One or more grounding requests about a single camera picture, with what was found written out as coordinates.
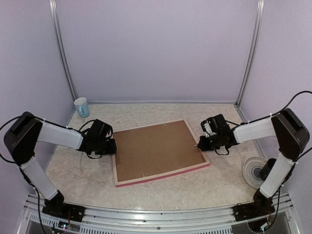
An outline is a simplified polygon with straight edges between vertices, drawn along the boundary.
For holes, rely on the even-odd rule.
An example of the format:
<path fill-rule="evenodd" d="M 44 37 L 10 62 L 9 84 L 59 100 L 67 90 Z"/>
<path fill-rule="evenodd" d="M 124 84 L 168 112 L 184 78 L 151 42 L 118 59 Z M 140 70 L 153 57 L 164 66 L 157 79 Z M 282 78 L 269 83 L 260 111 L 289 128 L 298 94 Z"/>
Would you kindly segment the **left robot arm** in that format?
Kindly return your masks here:
<path fill-rule="evenodd" d="M 59 217 L 68 213 L 68 205 L 60 200 L 61 193 L 46 174 L 55 149 L 65 147 L 90 159 L 117 152 L 112 126 L 99 119 L 90 123 L 89 128 L 75 129 L 24 112 L 1 126 L 5 130 L 3 142 L 11 156 L 8 163 L 18 166 L 28 183 L 50 201 L 49 209 Z"/>

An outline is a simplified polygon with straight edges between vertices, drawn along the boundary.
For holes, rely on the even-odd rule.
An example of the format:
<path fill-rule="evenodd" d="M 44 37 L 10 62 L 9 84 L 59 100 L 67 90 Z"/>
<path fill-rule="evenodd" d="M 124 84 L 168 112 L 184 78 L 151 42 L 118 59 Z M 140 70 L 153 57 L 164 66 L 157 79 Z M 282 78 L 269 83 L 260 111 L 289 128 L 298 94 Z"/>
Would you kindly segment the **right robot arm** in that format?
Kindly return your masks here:
<path fill-rule="evenodd" d="M 215 152 L 222 147 L 228 150 L 249 141 L 272 141 L 276 161 L 259 188 L 266 198 L 272 197 L 284 183 L 310 140 L 309 130 L 290 108 L 233 128 L 222 114 L 206 119 L 201 126 L 205 135 L 200 136 L 197 147 L 202 152 Z"/>

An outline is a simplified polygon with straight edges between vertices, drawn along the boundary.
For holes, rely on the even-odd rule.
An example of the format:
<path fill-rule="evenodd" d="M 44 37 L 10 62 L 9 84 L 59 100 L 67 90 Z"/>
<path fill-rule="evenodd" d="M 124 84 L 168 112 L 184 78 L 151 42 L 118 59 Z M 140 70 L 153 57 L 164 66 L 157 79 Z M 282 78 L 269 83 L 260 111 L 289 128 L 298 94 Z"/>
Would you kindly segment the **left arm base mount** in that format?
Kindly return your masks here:
<path fill-rule="evenodd" d="M 57 190 L 57 194 L 51 199 L 44 199 L 43 213 L 68 221 L 82 222 L 85 207 L 64 202 L 63 194 Z"/>

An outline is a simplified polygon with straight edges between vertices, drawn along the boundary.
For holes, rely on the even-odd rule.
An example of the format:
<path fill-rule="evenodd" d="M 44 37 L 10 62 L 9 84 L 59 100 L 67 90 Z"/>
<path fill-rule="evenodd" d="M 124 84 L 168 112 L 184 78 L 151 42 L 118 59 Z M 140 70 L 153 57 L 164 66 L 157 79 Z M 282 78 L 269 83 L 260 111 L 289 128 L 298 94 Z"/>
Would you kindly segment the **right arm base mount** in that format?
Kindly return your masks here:
<path fill-rule="evenodd" d="M 236 222 L 261 217 L 274 213 L 273 197 L 265 197 L 258 189 L 253 195 L 253 201 L 245 204 L 238 203 L 233 206 Z"/>

